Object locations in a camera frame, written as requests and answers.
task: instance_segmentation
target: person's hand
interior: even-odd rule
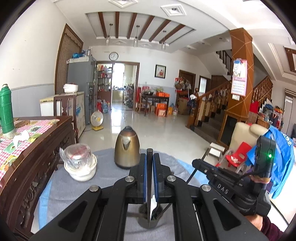
[[[245,216],[245,218],[249,220],[249,222],[253,224],[259,231],[261,231],[263,226],[263,217],[256,214],[256,215]]]
[[[268,184],[270,182],[270,177],[259,177],[257,175],[250,175],[250,178],[255,183]]]

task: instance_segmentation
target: refrigerator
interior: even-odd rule
[[[97,111],[98,72],[96,60],[86,56],[68,61],[67,83],[78,85],[78,91],[84,91],[85,123],[90,124],[91,115]]]

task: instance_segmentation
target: framed picture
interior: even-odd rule
[[[165,78],[165,70],[166,70],[166,66],[163,65],[155,65],[155,75],[154,77],[158,77],[158,78]]]

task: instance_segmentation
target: red chair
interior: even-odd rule
[[[228,167],[230,167],[231,165],[236,168],[241,167],[241,164],[247,159],[247,152],[251,149],[252,147],[249,144],[247,144],[246,142],[242,142],[235,153],[225,156],[226,160],[228,161]],[[232,161],[231,157],[236,158],[237,162]]]

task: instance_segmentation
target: blue jacket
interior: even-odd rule
[[[293,141],[273,126],[269,127],[264,136],[276,141],[276,153],[271,175],[273,185],[270,192],[273,194],[272,198],[276,198],[281,193],[294,164]],[[255,163],[255,148],[256,146],[247,153],[248,159],[253,165]]]

